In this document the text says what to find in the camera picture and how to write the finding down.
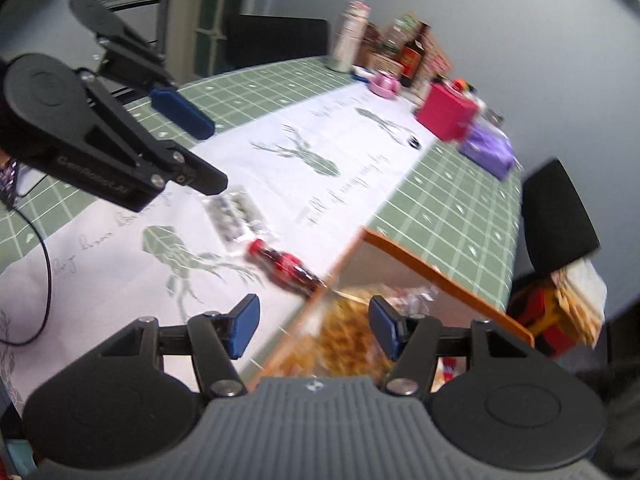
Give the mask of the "white candy balls bag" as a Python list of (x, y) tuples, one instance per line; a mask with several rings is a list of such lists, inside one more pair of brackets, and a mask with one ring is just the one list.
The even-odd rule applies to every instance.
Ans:
[(207, 197), (203, 205), (229, 252), (238, 252), (255, 238), (268, 236), (264, 216), (244, 186), (232, 186), (219, 195)]

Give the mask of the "waffle cookies clear bag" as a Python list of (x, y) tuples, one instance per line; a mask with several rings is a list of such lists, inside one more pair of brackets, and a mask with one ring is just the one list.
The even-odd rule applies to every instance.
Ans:
[(369, 376), (379, 384), (392, 367), (369, 325), (369, 300), (382, 289), (341, 290), (282, 361), (288, 377)]

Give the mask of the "mixed fruit chips bag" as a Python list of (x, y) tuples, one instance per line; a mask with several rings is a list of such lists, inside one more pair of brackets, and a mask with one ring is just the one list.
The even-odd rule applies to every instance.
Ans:
[(386, 300), (403, 316), (423, 318), (432, 313), (438, 295), (439, 288), (436, 285), (423, 285), (393, 289)]

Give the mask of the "orange cardboard box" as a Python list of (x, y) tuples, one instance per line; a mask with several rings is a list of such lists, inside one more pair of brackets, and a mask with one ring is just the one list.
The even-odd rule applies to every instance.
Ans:
[(534, 342), (513, 318), (371, 230), (360, 231), (326, 281), (254, 357), (243, 373), (248, 388), (255, 389), (265, 377), (369, 375), (380, 382), (390, 360), (369, 327), (369, 300), (375, 295), (411, 321), (427, 315), (446, 327), (490, 321), (526, 344)]

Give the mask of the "black chair left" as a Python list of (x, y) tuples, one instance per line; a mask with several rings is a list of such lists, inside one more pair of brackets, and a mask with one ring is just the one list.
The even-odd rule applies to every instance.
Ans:
[(321, 18), (235, 14), (224, 20), (226, 59), (235, 69), (325, 56), (330, 25)]

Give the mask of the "black chair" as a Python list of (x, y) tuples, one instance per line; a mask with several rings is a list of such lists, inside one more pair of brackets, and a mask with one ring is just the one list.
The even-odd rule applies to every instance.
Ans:
[(522, 218), (533, 270), (515, 283), (545, 278), (601, 247), (589, 214), (557, 158), (549, 159), (525, 180)]
[(224, 20), (226, 59), (235, 69), (325, 56), (330, 25), (321, 18), (235, 14)]

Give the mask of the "red stool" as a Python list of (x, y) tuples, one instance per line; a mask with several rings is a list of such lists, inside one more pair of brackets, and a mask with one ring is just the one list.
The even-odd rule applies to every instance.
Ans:
[(554, 359), (582, 343), (582, 334), (563, 307), (560, 290), (545, 278), (514, 292), (508, 315), (534, 336), (535, 348)]

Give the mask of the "white table runner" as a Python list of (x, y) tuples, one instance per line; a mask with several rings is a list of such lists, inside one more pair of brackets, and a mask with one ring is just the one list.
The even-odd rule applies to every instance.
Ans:
[(1, 217), (1, 378), (11, 400), (23, 406), (139, 316), (175, 325), (256, 294), (262, 319), (236, 364), (247, 370), (302, 303), (247, 246), (262, 238), (326, 274), (433, 143), (409, 102), (350, 84), (199, 145), (229, 178), (218, 196), (171, 183), (131, 212), (43, 181)]

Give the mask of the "folded cloths stack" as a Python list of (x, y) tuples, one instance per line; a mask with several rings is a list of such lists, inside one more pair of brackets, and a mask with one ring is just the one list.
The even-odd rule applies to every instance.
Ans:
[(551, 274), (555, 297), (581, 344), (594, 347), (605, 321), (608, 288), (589, 258), (582, 258)]

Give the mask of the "black chair right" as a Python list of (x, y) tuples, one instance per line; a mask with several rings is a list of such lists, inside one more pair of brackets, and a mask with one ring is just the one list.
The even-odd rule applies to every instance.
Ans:
[(549, 159), (525, 180), (522, 218), (533, 270), (515, 283), (545, 278), (601, 247), (589, 214), (557, 158)]

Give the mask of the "white pink thermos bottle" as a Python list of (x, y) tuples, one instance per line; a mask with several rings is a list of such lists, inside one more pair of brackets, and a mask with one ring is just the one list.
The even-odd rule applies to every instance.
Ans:
[(370, 8), (362, 0), (350, 0), (340, 16), (326, 66), (337, 73), (348, 73), (358, 54), (367, 29)]

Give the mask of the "purple tissue pack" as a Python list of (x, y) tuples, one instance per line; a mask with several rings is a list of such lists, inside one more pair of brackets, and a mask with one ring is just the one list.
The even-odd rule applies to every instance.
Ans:
[(458, 152), (499, 181), (515, 166), (516, 157), (509, 138), (493, 124), (473, 124)]

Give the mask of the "pink round container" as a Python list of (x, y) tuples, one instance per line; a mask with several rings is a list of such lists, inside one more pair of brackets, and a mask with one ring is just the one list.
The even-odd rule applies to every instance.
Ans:
[(376, 96), (386, 100), (397, 98), (399, 86), (397, 77), (387, 72), (376, 72), (368, 82), (368, 89)]

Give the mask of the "pink cube box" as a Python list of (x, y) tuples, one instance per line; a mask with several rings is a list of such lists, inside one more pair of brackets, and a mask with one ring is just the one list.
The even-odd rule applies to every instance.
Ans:
[(461, 141), (478, 111), (474, 100), (446, 84), (431, 84), (416, 120), (442, 142)]

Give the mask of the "brown liquor bottle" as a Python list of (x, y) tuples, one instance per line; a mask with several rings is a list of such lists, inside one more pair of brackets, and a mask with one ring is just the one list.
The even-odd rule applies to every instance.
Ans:
[(430, 25), (421, 23), (416, 34), (409, 39), (399, 52), (400, 84), (409, 88), (416, 76), (425, 55), (424, 38), (430, 29)]

